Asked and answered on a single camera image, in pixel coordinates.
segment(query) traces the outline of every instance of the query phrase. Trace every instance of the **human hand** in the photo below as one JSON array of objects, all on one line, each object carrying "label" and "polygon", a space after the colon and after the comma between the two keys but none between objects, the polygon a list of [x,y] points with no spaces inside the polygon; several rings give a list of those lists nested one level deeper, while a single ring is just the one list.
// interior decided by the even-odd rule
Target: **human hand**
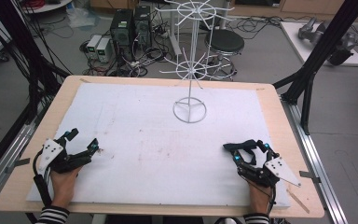
[{"label": "human hand", "polygon": [[269,209],[269,199],[271,197],[271,188],[257,185],[255,182],[246,179],[249,183],[249,194],[251,197],[251,213],[266,214]]},{"label": "human hand", "polygon": [[51,203],[53,206],[67,208],[74,197],[76,177],[82,167],[75,170],[59,174],[51,171],[50,177],[54,189],[54,199]]}]

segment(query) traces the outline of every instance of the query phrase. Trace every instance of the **white wire rack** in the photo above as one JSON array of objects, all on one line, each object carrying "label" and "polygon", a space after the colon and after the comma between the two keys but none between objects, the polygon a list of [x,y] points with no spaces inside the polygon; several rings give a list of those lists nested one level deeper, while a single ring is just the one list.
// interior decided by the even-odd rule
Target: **white wire rack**
[{"label": "white wire rack", "polygon": [[[173,104],[173,114],[181,121],[186,123],[196,123],[203,120],[206,117],[207,108],[205,103],[203,103],[200,99],[191,96],[191,88],[192,82],[195,80],[200,88],[202,86],[199,83],[200,79],[205,77],[214,78],[213,76],[208,75],[208,69],[215,68],[218,65],[208,65],[208,59],[210,57],[210,48],[208,48],[207,52],[204,53],[197,61],[196,61],[196,51],[197,51],[197,42],[199,38],[199,27],[200,22],[204,22],[206,27],[211,30],[210,35],[210,45],[212,41],[213,35],[213,25],[214,18],[219,17],[221,19],[225,19],[216,14],[216,10],[229,11],[230,9],[221,8],[221,7],[212,7],[208,3],[211,0],[207,0],[205,2],[193,2],[189,1],[186,3],[176,3],[173,1],[165,0],[165,2],[170,4],[177,5],[176,9],[158,9],[158,11],[166,11],[166,12],[177,12],[178,13],[178,21],[175,24],[177,27],[177,35],[176,39],[179,42],[180,29],[179,26],[186,20],[193,21],[192,35],[191,35],[191,47],[189,58],[187,58],[185,49],[183,49],[183,55],[185,60],[179,63],[179,58],[176,58],[176,62],[171,60],[167,60],[169,63],[173,63],[176,65],[176,69],[174,71],[160,71],[161,73],[176,73],[183,81],[189,81],[189,89],[188,96],[184,97]],[[208,24],[208,20],[212,20],[212,27]]]}]

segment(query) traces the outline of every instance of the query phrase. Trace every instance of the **floor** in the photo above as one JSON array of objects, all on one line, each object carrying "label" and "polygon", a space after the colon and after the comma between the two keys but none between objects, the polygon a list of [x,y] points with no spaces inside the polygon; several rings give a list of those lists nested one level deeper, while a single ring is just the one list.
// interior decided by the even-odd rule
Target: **floor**
[{"label": "floor", "polygon": [[[92,34],[104,34],[109,26],[109,16],[96,20],[94,27],[69,28],[63,10],[40,15],[40,21],[50,23],[53,30],[46,35],[51,49],[73,74],[82,74],[87,61],[79,46]],[[254,34],[236,32],[251,38]],[[189,35],[183,35],[181,45],[188,48]],[[35,42],[42,48],[40,39]],[[199,43],[199,55],[204,50]],[[235,82],[274,83],[296,72],[302,65],[288,39],[280,28],[266,26],[255,38],[245,40],[242,55],[232,58],[238,69]],[[145,77],[178,78],[161,74],[159,70],[170,69],[168,63],[155,63],[147,67]],[[28,85],[16,65],[0,62],[0,141],[11,124],[26,106]],[[287,87],[278,89],[284,93]],[[310,108],[310,135],[318,149],[330,182],[349,223],[358,223],[358,67],[323,66],[315,80]],[[68,223],[91,223],[88,214],[73,214]],[[214,217],[206,217],[213,223]],[[291,223],[331,223],[326,214],[322,218],[289,218]],[[27,223],[24,214],[0,212],[0,223]]]}]

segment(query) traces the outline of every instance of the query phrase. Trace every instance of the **black and white striped shirt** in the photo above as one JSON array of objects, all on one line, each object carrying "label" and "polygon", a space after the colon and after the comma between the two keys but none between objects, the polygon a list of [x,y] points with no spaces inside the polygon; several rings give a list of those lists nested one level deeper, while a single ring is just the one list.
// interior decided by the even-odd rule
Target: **black and white striped shirt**
[{"label": "black and white striped shirt", "polygon": [[63,224],[68,217],[68,210],[57,206],[47,206],[42,209],[42,214],[36,224]]},{"label": "black and white striped shirt", "polygon": [[[64,224],[69,217],[69,211],[56,207],[44,207],[36,224]],[[269,224],[269,217],[262,213],[253,213],[244,216],[246,224]]]}]

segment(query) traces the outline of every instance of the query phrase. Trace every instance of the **wrist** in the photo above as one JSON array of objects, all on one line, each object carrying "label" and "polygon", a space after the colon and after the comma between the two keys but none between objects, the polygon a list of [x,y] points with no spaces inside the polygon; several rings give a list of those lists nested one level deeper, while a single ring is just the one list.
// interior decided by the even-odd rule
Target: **wrist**
[{"label": "wrist", "polygon": [[69,202],[67,202],[66,200],[54,198],[53,201],[51,202],[51,205],[67,209],[69,206]]}]

